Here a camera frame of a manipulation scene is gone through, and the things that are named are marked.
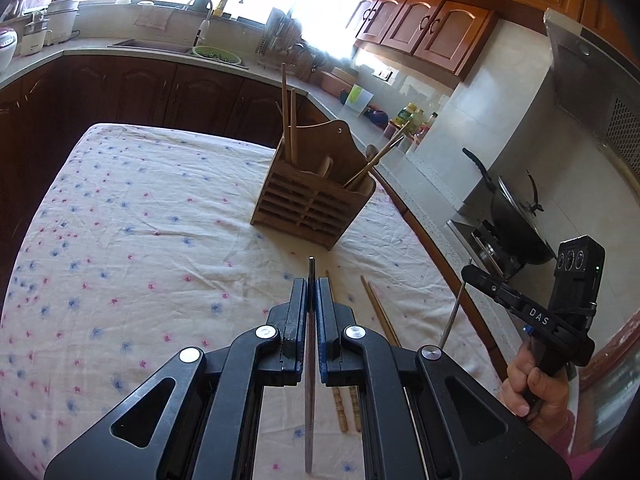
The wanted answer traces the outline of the person's right hand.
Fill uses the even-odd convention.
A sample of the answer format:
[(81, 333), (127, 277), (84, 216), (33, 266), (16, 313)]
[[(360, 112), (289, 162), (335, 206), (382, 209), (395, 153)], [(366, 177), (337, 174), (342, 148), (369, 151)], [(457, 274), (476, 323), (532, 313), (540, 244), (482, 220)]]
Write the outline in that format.
[(506, 368), (501, 401), (514, 414), (524, 417), (540, 436), (559, 432), (568, 421), (570, 384), (566, 370), (553, 376), (537, 365), (528, 342), (523, 342)]

